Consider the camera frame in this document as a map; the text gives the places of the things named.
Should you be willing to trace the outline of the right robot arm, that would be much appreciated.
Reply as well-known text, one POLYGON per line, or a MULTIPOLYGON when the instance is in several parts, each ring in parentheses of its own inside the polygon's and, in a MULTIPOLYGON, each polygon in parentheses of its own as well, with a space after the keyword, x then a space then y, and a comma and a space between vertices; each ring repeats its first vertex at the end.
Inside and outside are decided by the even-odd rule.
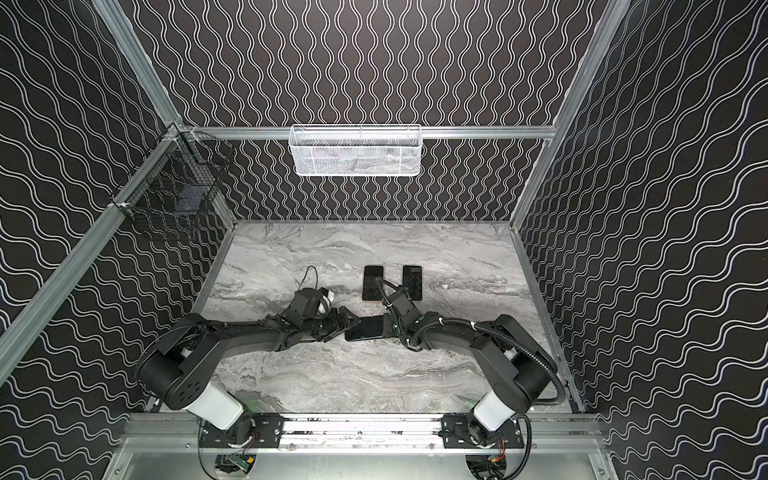
POLYGON ((510 315, 477 322, 421 312, 403 286, 375 280, 395 336, 407 349, 449 350, 472 357, 490 390, 468 414, 470 425, 490 434, 535 405, 560 405, 567 398, 551 355, 510 315))

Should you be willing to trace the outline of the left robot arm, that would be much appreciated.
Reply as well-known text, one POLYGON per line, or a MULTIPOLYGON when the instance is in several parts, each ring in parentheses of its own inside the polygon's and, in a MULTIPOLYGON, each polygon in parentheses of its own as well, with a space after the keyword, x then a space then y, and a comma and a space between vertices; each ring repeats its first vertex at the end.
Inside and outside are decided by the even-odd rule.
POLYGON ((326 288, 303 288, 282 312, 261 320, 224 322, 190 314, 145 350, 136 378, 170 409, 186 410, 222 432, 237 430, 247 407, 212 382, 221 361, 328 342, 361 322, 333 300, 326 288))

